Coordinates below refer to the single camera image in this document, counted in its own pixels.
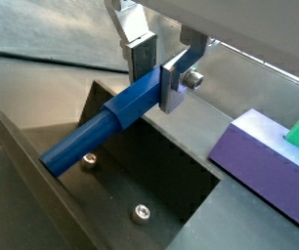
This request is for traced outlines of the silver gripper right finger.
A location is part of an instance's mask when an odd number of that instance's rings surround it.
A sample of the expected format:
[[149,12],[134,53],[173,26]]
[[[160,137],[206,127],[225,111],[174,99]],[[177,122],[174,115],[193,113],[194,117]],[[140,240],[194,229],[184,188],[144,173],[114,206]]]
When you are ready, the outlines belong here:
[[160,66],[160,109],[170,113],[182,103],[188,89],[197,90],[204,76],[194,65],[205,54],[209,37],[186,25],[181,26],[180,42],[188,46]]

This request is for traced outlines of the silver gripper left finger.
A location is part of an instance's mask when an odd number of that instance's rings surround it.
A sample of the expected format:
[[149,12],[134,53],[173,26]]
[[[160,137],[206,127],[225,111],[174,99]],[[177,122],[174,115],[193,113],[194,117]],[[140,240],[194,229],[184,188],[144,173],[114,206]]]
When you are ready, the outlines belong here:
[[157,35],[149,30],[141,4],[133,0],[104,0],[104,4],[120,35],[129,79],[130,82],[136,82],[154,68]]

